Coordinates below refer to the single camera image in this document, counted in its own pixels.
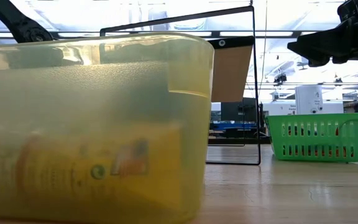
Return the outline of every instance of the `cardboard panel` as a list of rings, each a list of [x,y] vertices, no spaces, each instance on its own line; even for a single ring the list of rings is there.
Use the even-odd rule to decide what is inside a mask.
[[[254,37],[210,40],[215,48],[212,102],[242,101]]]

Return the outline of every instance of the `ceiling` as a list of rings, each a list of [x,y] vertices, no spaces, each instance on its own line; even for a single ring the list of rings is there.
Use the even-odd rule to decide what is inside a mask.
[[[84,33],[98,32],[103,27],[118,26],[152,19],[181,16],[197,12],[248,6],[245,0],[11,0],[24,14],[38,21],[50,32],[60,37],[78,37]],[[254,0],[258,86],[260,97],[271,100],[272,93],[285,96],[293,94],[301,83],[332,83],[342,78],[344,83],[358,84],[358,63],[328,64],[309,68],[306,61],[287,49],[291,39],[289,31],[302,34],[326,30],[339,24],[337,7],[344,1],[335,0]],[[249,35],[252,14],[242,13],[210,17],[188,22],[143,27],[136,30],[224,30],[237,31],[233,35]],[[281,38],[271,38],[270,31]],[[12,44],[5,25],[0,21],[0,42]],[[287,85],[271,85],[279,74],[287,76]],[[254,91],[254,63],[251,61],[248,85],[244,96],[252,97]],[[358,93],[358,85],[324,86],[324,99],[338,99],[342,94]]]

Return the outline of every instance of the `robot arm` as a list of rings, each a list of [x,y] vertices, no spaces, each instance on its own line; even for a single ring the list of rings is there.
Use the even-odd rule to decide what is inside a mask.
[[[10,0],[0,0],[0,20],[17,43],[53,40],[45,28],[21,13]]]
[[[337,9],[341,23],[330,30],[301,35],[288,49],[309,60],[309,66],[358,60],[358,0],[348,0]]]

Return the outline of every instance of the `black wire stand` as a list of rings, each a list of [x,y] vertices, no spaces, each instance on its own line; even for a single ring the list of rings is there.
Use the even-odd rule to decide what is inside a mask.
[[[147,22],[138,22],[135,24],[127,24],[122,26],[116,26],[116,27],[107,27],[100,30],[100,36],[104,37],[106,34],[110,32],[117,32],[120,30],[127,30],[127,29],[134,29],[139,27],[145,27],[145,26],[156,26],[160,24],[168,24],[171,22],[180,22],[180,21],[187,21],[191,19],[201,19],[201,18],[207,18],[207,17],[215,17],[215,16],[225,16],[230,14],[237,14],[237,13],[243,13],[243,12],[251,12],[252,13],[252,33],[255,40],[255,9],[253,6],[243,6],[243,7],[236,7],[232,9],[222,9],[217,11],[209,11],[209,12],[202,12],[197,14],[191,14],[191,15],[185,15],[185,16],[177,16],[177,17],[170,17],[165,19],[156,19],[152,21]],[[255,41],[253,44],[253,50],[254,50],[254,79],[255,79],[255,107],[256,107],[256,115],[257,115],[257,132],[256,132],[256,141],[257,141],[257,149],[258,149],[258,161],[256,163],[246,163],[246,162],[224,162],[224,161],[206,161],[207,164],[234,164],[234,165],[255,165],[258,166],[261,163],[261,156],[260,156],[260,116],[259,116],[259,96],[258,96],[258,75],[257,75],[257,59],[256,59],[256,47],[255,47]],[[246,144],[246,139],[243,139],[242,145],[240,147],[244,147]]]

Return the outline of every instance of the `basket slot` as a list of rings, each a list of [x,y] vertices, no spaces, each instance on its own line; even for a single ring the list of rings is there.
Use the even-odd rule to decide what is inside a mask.
[[[324,135],[325,135],[325,132],[326,132],[324,122],[320,122],[320,128],[319,128],[319,130],[320,130],[319,135],[320,135],[320,136],[324,136]]]
[[[283,145],[283,156],[293,156],[293,152],[294,148],[292,147],[292,145]]]
[[[307,136],[310,136],[310,134],[311,134],[310,122],[307,122],[306,127],[307,127],[307,129],[306,129],[306,130],[307,130],[306,135],[307,135]]]
[[[327,136],[331,137],[333,135],[333,127],[330,121],[327,123]]]
[[[346,149],[348,149],[348,148],[346,148],[346,146],[343,146],[343,145],[341,148],[339,148],[339,157],[340,158],[346,158],[346,156],[347,156]]]
[[[308,156],[311,157],[311,146],[308,146]]]
[[[354,157],[354,146],[351,146],[350,157]]]
[[[282,123],[282,128],[281,128],[281,134],[283,137],[285,137],[288,133],[288,128],[285,128],[285,123]]]
[[[293,126],[288,122],[288,136],[293,135]]]
[[[328,146],[328,157],[333,156],[333,146]]]
[[[299,156],[298,145],[295,145],[295,156]]]
[[[334,155],[335,155],[335,158],[339,158],[339,147],[340,147],[340,146],[335,145],[335,152],[333,152]]]
[[[349,149],[349,147],[346,147],[346,146],[344,146],[343,148],[342,148],[342,150],[341,150],[341,152],[342,152],[342,157],[343,158],[346,158],[348,155],[347,155],[347,150]]]
[[[345,134],[345,132],[342,130],[341,135],[339,137],[340,138],[344,137],[343,134]],[[338,153],[339,158],[344,157],[343,150],[344,150],[344,144],[343,144],[343,140],[342,140],[341,143],[339,144],[339,149],[336,152],[336,153]]]
[[[324,157],[325,156],[324,146],[323,145],[318,146],[318,154],[319,154],[319,157]]]
[[[300,131],[300,130],[298,130],[298,123],[293,123],[293,135],[294,136],[298,136],[298,132]]]
[[[314,145],[314,156],[319,157],[319,146]]]
[[[305,125],[303,124],[303,122],[301,122],[301,129],[300,129],[300,136],[304,136],[305,135]]]
[[[339,134],[340,130],[339,130],[339,128],[338,128],[338,122],[337,122],[337,121],[335,121],[333,131],[334,131],[334,132],[333,132],[333,136],[339,136],[339,135],[340,135],[340,134]]]
[[[313,126],[314,126],[314,128],[313,128],[313,134],[312,135],[317,136],[318,133],[319,133],[317,122],[313,122]]]

